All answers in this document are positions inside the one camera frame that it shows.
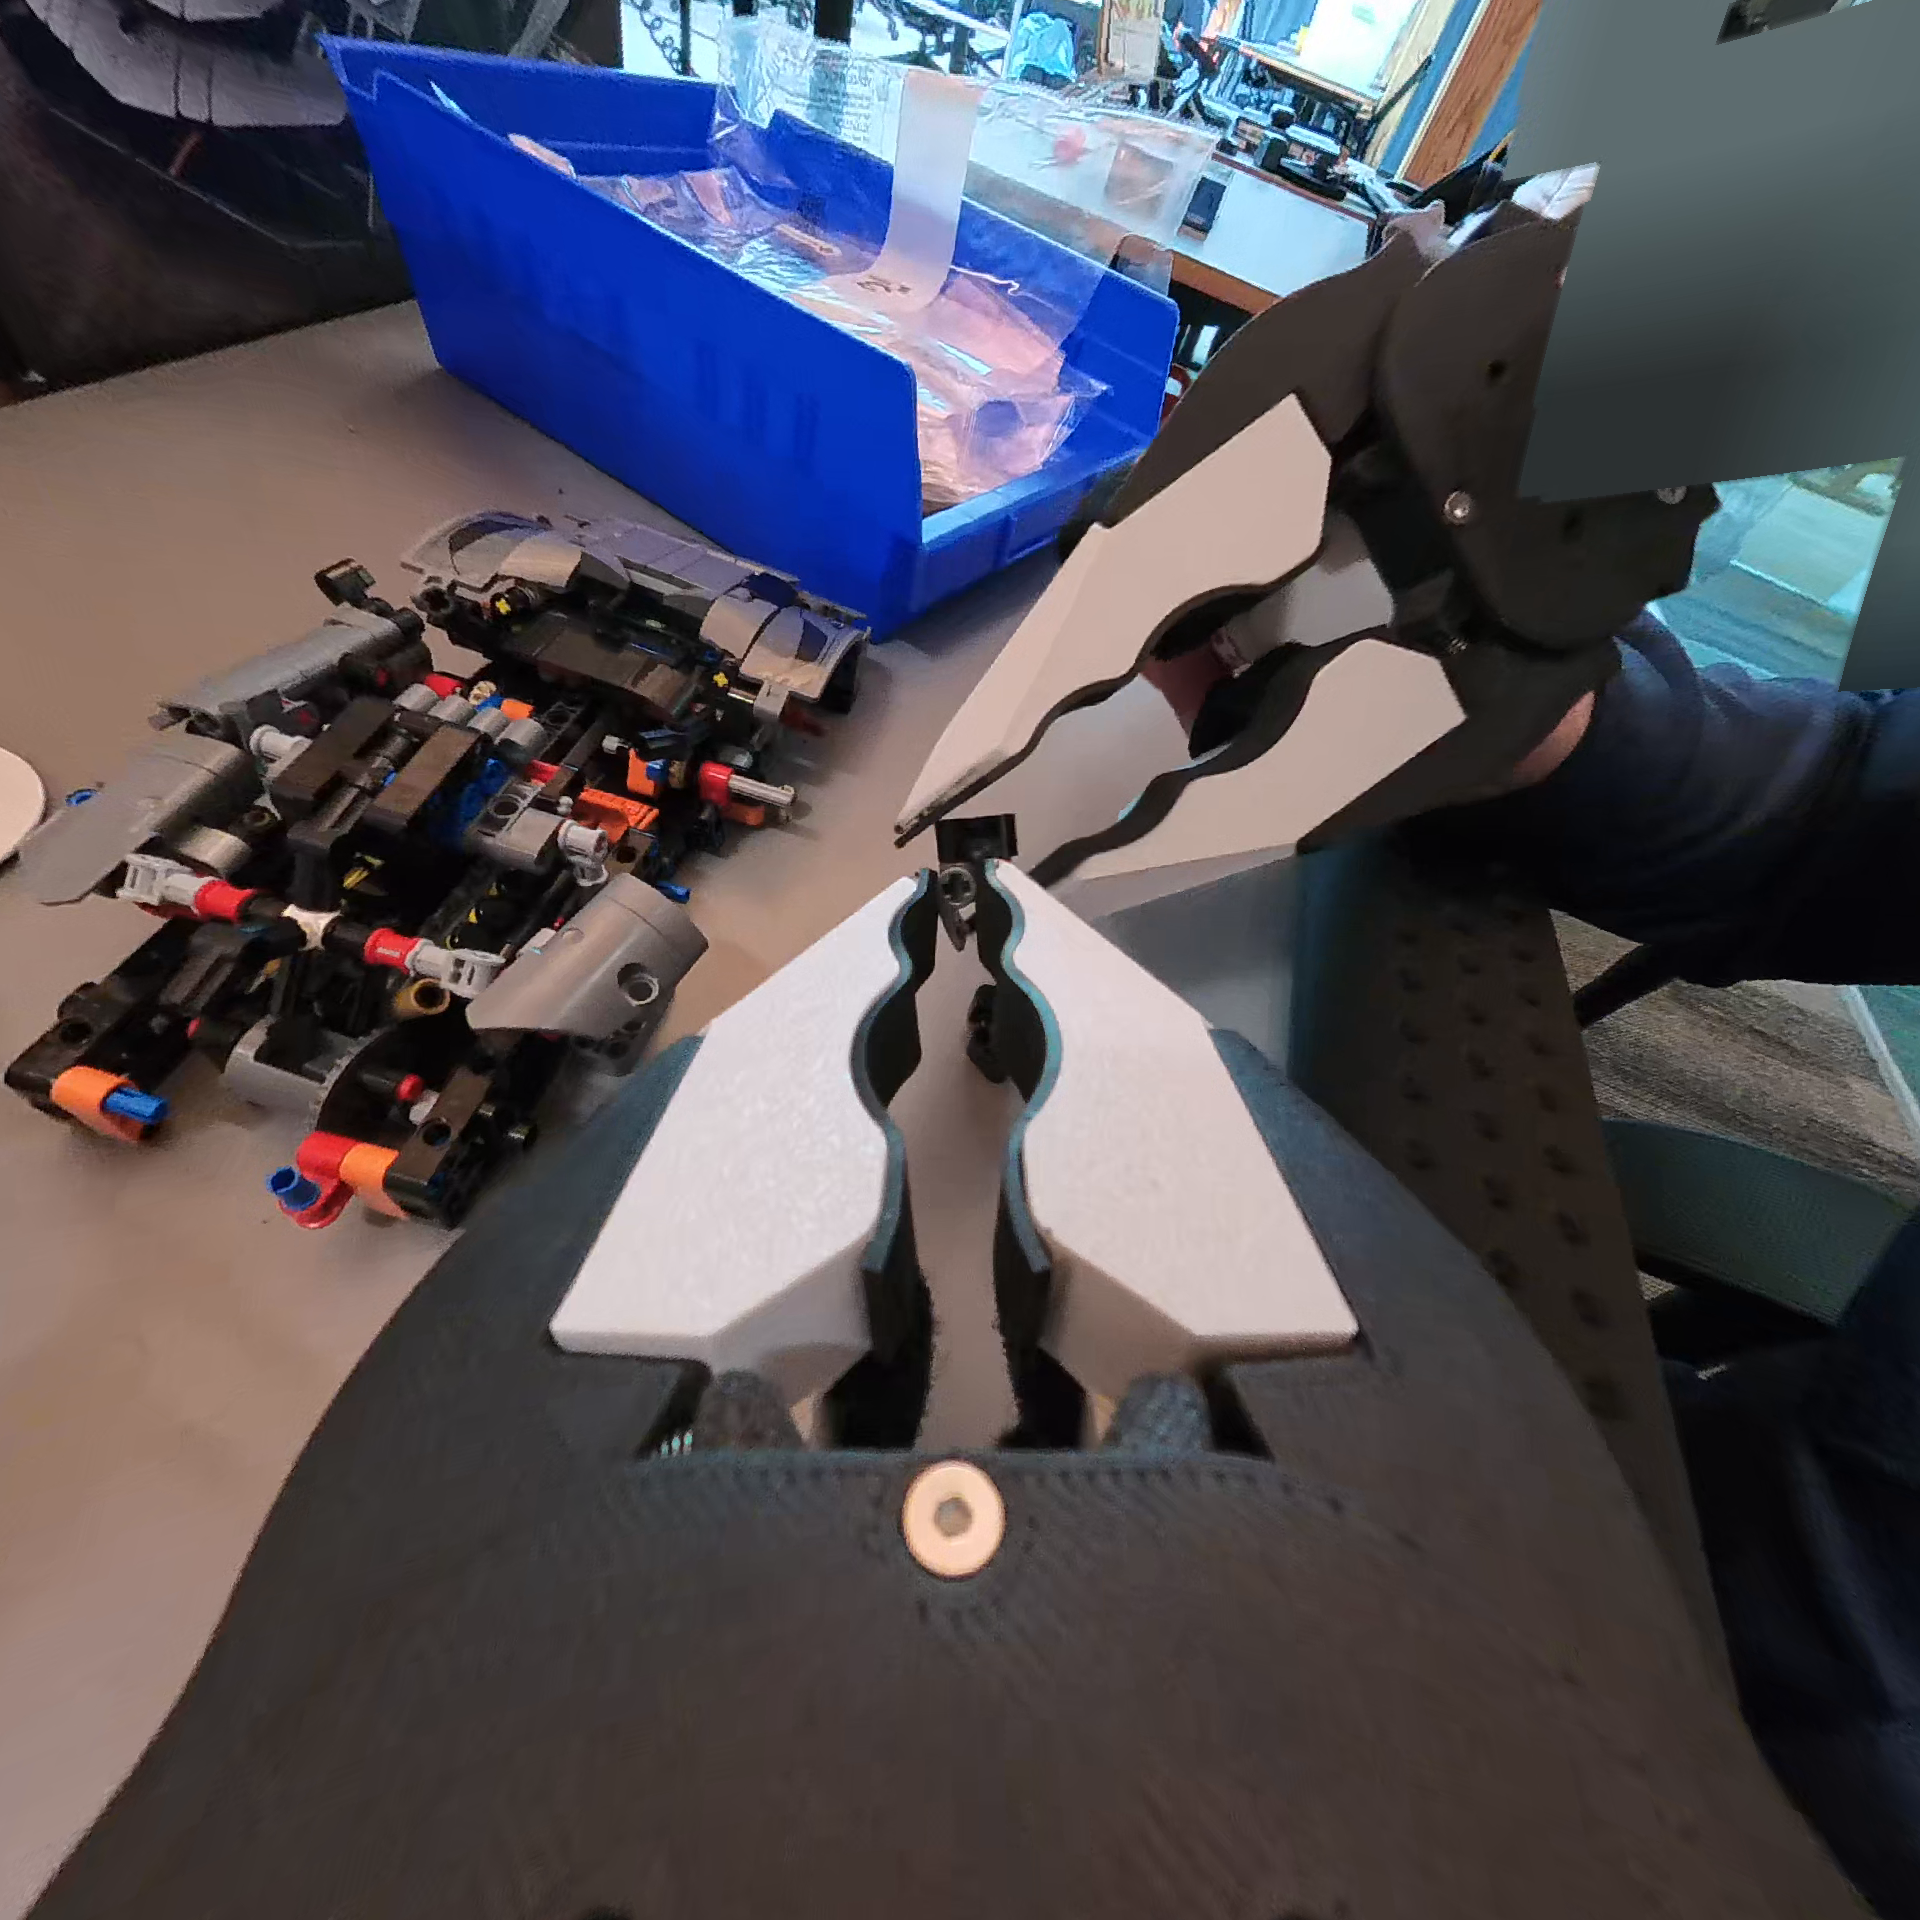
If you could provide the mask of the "black dimpled mat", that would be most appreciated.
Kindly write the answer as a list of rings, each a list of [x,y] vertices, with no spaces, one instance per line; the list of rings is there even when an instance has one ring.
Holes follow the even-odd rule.
[[[1294,872],[1288,1073],[1460,1241],[1594,1420],[1730,1682],[1571,988],[1543,906],[1396,836]]]

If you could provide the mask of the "blue plastic bin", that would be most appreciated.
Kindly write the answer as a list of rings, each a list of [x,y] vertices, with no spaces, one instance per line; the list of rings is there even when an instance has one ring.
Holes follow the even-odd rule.
[[[1177,312],[1105,271],[1064,337],[1064,371],[1092,383],[1064,444],[925,511],[906,363],[591,187],[703,160],[713,84],[320,44],[442,371],[876,638],[1050,548],[1157,429]]]

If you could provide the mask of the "person's dark blue clothing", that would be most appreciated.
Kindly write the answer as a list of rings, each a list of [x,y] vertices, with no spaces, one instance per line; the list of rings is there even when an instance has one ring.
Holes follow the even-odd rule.
[[[1918,1221],[1833,1327],[1668,1402],[1741,1720],[1878,1917],[1918,1915]]]

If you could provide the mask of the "white background table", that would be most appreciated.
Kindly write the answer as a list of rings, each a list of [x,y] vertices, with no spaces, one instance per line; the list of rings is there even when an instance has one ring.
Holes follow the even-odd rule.
[[[994,89],[1044,92],[990,86],[979,104]],[[1374,213],[1363,204],[1320,198],[1213,152],[1172,247],[1165,296],[1186,291],[1256,316],[1311,282],[1356,268],[1369,250],[1372,229]]]

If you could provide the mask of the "partly built lego car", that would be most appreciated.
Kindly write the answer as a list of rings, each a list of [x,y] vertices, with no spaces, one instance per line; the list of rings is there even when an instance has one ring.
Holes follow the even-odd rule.
[[[302,1230],[449,1230],[573,1070],[619,1077],[708,938],[682,869],[792,816],[773,760],[851,710],[867,621],[782,570],[612,518],[475,513],[346,558],[303,637],[159,705],[123,773],[35,826],[42,906],[156,928],[61,996],[5,1088],[146,1143],[192,1058],[300,1123]]]

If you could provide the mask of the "person's right hand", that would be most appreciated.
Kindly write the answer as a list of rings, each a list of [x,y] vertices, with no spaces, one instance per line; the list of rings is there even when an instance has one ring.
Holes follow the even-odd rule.
[[[1571,709],[1561,715],[1553,729],[1522,760],[1516,762],[1505,788],[1509,793],[1519,793],[1549,780],[1584,742],[1591,726],[1596,706],[1596,692],[1588,692],[1575,705],[1571,705]]]

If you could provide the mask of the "wooden panel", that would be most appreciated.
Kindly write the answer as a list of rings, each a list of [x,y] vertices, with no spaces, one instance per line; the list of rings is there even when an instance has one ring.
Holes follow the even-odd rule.
[[[1463,32],[1438,62],[1438,90],[1411,129],[1402,181],[1427,187],[1481,152],[1489,118],[1519,69],[1540,3],[1468,3]]]

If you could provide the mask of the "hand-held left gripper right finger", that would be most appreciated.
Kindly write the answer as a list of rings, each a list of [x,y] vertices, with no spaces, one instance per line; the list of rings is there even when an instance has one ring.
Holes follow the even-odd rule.
[[[994,1230],[1009,1441],[1074,1448],[1092,1400],[1200,1394],[1345,1354],[1356,1311],[1183,996],[1017,869],[982,869],[990,1055],[1019,1095]]]

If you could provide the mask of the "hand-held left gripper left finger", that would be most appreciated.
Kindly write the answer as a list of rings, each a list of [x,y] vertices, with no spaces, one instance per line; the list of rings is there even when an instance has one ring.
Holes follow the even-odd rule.
[[[839,1448],[907,1448],[934,1313],[893,1100],[922,1065],[930,875],[901,876],[708,1022],[550,1339],[746,1374]]]

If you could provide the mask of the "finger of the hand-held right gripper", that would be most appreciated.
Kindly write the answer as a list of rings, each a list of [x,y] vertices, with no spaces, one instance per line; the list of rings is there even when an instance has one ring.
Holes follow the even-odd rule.
[[[1180,892],[1295,853],[1463,720],[1427,652],[1359,634],[1292,650],[1212,754],[1029,870],[1047,892]]]
[[[893,834],[916,839],[1139,673],[1187,614],[1264,599],[1323,540],[1332,454],[1284,397],[1115,525],[1083,532],[924,759]]]

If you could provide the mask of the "green chair seat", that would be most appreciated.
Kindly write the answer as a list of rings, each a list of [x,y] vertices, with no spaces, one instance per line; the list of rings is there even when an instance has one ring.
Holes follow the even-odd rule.
[[[1687,1127],[1607,1118],[1655,1352],[1708,1368],[1832,1329],[1915,1212],[1847,1173]]]

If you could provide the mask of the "small black lego subassembly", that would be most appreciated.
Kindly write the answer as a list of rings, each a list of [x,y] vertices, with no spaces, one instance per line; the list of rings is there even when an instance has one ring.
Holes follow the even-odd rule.
[[[976,935],[990,863],[1013,859],[1017,853],[1016,818],[1011,815],[941,818],[934,825],[932,839],[937,922],[947,944],[963,952]],[[968,1005],[966,1055],[987,1085],[1002,1086],[1006,1073],[998,1055],[995,1016],[995,984],[985,982],[972,993]]]

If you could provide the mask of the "person's right forearm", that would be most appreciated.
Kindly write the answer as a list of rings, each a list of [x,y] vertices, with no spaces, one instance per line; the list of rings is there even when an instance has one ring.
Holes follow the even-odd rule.
[[[1556,910],[1702,986],[1918,984],[1918,694],[1700,666],[1651,612],[1556,766],[1483,815]]]

